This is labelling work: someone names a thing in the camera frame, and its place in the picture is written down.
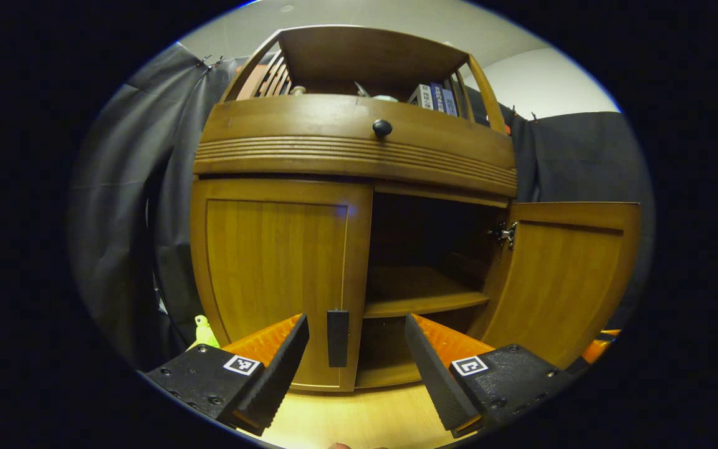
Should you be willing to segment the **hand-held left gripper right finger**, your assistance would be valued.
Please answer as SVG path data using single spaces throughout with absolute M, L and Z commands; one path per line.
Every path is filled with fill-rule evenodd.
M 404 336 L 431 403 L 455 438 L 506 427 L 573 381 L 522 345 L 491 347 L 417 314 L 406 316 Z

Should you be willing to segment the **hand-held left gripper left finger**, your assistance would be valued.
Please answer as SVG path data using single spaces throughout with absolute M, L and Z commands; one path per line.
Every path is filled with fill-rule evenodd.
M 297 314 L 225 347 L 194 345 L 145 375 L 197 412 L 259 437 L 287 395 L 309 340 L 307 315 Z

